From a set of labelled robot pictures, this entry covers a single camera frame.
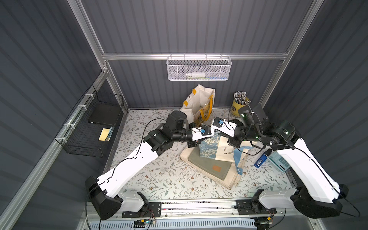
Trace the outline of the cream tote yellow handles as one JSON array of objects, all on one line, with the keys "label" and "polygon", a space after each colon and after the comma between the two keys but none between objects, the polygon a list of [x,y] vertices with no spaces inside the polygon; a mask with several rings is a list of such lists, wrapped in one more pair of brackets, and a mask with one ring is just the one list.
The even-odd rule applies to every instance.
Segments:
[{"label": "cream tote yellow handles", "polygon": [[215,89],[200,84],[192,90],[180,109],[181,112],[186,114],[189,123],[194,123],[198,127],[210,118],[215,101],[215,92]]}]

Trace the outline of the teal calculator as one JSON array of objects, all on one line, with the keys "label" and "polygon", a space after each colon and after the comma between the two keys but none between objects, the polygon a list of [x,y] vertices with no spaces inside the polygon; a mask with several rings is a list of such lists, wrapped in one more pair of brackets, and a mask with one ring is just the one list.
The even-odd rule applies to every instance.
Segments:
[{"label": "teal calculator", "polygon": [[290,164],[285,160],[277,151],[272,152],[268,159],[273,165],[275,165],[281,172],[286,172],[290,168]]}]

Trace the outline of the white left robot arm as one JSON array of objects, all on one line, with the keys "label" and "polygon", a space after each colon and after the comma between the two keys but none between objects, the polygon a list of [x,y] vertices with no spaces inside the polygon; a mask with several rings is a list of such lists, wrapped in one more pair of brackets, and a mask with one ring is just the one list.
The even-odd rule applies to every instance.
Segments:
[{"label": "white left robot arm", "polygon": [[115,168],[98,178],[85,181],[87,198],[93,204],[101,220],[114,216],[121,208],[127,212],[139,213],[148,205],[145,196],[136,192],[126,195],[121,192],[124,185],[142,168],[170,149],[174,142],[196,144],[195,135],[209,133],[207,128],[189,124],[187,115],[181,111],[171,112],[154,130],[143,134],[141,143]]}]

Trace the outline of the black notebook in basket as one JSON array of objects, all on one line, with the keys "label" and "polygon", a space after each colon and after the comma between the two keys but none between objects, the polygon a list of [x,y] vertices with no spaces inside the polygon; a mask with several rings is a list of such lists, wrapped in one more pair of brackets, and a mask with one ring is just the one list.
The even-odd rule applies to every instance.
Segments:
[{"label": "black notebook in basket", "polygon": [[113,126],[121,112],[119,106],[110,104],[98,104],[88,118],[89,123]]}]

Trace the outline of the small green circuit board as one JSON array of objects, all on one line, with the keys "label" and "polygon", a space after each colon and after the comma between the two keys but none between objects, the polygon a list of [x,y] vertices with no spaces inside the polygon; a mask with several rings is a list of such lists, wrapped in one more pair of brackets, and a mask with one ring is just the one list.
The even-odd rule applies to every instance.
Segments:
[{"label": "small green circuit board", "polygon": [[133,228],[134,229],[144,229],[144,228],[149,228],[151,225],[151,220],[150,219],[139,219],[139,220],[135,220],[133,223]]}]

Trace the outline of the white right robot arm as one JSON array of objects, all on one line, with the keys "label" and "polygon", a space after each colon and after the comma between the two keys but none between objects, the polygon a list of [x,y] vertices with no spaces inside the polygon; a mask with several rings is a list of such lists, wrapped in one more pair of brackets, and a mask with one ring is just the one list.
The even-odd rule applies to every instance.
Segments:
[{"label": "white right robot arm", "polygon": [[335,182],[308,149],[293,124],[283,120],[272,122],[263,108],[245,106],[239,119],[224,121],[229,128],[229,143],[239,147],[242,141],[257,141],[280,155],[301,180],[301,185],[279,192],[259,189],[251,199],[256,213],[266,209],[296,209],[313,218],[337,217],[341,214],[349,192],[347,186]]}]

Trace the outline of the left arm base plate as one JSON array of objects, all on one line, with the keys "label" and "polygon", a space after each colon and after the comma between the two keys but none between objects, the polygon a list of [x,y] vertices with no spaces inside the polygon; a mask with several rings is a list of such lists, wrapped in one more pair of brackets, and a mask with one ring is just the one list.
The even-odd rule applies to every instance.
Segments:
[{"label": "left arm base plate", "polygon": [[149,202],[145,204],[138,212],[123,212],[122,218],[143,218],[160,217],[162,210],[162,202]]}]

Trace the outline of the bundle of pencils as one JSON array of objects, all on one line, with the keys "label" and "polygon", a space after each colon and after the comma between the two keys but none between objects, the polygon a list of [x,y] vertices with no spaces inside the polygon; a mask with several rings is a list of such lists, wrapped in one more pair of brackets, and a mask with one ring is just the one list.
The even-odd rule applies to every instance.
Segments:
[{"label": "bundle of pencils", "polygon": [[240,105],[247,105],[249,103],[249,99],[247,98],[247,92],[245,91],[237,91],[233,94],[234,101]]}]

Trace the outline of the yellow pencil cup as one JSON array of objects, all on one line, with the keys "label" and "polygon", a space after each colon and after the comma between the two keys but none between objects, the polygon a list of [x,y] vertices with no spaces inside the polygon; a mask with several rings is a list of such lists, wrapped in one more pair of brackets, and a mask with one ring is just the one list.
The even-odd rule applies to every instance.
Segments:
[{"label": "yellow pencil cup", "polygon": [[250,99],[248,97],[245,97],[245,100],[241,98],[234,98],[232,107],[231,107],[231,114],[234,117],[240,117],[239,110],[243,107],[248,107],[248,104],[250,103]]}]

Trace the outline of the blue black marker device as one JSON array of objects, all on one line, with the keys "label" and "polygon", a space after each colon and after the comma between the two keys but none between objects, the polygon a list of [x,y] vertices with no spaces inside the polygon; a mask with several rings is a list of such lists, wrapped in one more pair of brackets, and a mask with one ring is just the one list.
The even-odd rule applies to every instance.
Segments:
[{"label": "blue black marker device", "polygon": [[260,168],[262,164],[264,164],[269,157],[269,155],[273,152],[272,149],[267,149],[254,163],[256,168]]}]

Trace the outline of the cream tote blue print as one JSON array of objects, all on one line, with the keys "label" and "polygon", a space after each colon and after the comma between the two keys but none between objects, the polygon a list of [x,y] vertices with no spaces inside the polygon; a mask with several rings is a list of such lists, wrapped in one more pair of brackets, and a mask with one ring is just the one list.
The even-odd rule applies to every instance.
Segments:
[{"label": "cream tote blue print", "polygon": [[243,141],[240,147],[233,147],[228,143],[228,138],[216,134],[201,142],[199,145],[199,156],[217,161],[235,163],[237,173],[242,174],[243,169],[240,166],[240,162],[245,160],[246,154],[253,148],[249,141]]}]

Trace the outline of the olive green canvas bag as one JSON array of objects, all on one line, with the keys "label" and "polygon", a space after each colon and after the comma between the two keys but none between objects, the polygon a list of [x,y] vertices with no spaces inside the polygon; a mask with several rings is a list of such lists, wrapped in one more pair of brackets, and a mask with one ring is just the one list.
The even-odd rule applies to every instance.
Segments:
[{"label": "olive green canvas bag", "polygon": [[200,157],[199,147],[190,148],[190,150],[192,150],[188,157],[190,163],[220,180],[226,178],[232,165],[231,162]]}]

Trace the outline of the white tube in basket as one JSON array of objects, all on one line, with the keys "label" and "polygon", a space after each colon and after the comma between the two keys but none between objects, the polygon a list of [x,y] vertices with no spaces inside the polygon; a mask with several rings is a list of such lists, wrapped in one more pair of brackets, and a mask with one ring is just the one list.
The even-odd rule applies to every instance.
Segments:
[{"label": "white tube in basket", "polygon": [[196,79],[203,79],[206,77],[205,72],[192,72],[192,73],[186,73],[186,77],[188,78],[196,78]]}]

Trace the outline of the cream tote bag front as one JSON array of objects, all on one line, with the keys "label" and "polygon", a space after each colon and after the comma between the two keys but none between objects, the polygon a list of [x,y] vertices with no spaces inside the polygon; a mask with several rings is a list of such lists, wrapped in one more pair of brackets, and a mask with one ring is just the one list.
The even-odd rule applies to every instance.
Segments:
[{"label": "cream tote bag front", "polygon": [[197,166],[193,165],[192,163],[190,163],[189,160],[188,160],[188,157],[189,157],[191,152],[192,152],[192,150],[190,150],[190,148],[186,147],[183,150],[183,152],[180,154],[180,159],[182,161],[184,161],[185,163],[187,163],[192,168],[194,168],[194,170],[196,171],[196,174],[199,174],[200,176],[205,177],[207,179],[211,179],[212,181],[220,184],[221,186],[223,186],[226,189],[232,189],[232,187],[234,185],[237,185],[239,183],[241,175],[237,173],[235,163],[232,163],[231,168],[229,169],[229,172],[228,172],[226,178],[224,180],[220,180],[220,179],[210,175],[209,173],[205,172],[204,170],[198,168]]}]

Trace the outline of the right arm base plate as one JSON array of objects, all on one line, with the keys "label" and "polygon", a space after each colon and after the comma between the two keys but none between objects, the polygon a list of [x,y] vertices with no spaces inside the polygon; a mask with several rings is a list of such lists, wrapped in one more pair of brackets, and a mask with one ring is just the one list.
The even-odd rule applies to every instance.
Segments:
[{"label": "right arm base plate", "polygon": [[233,207],[239,215],[275,215],[277,210],[275,208],[267,209],[259,201],[252,201],[251,199],[238,199],[236,205]]}]

